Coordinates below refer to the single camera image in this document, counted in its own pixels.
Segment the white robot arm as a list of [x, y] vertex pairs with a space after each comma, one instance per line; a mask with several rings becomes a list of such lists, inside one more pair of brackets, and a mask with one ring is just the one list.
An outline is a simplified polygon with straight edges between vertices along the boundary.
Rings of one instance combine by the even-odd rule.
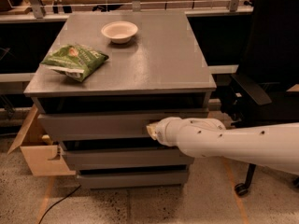
[[217, 119], [170, 117], [149, 136], [194, 158], [225, 157], [299, 175], [299, 123], [227, 129]]

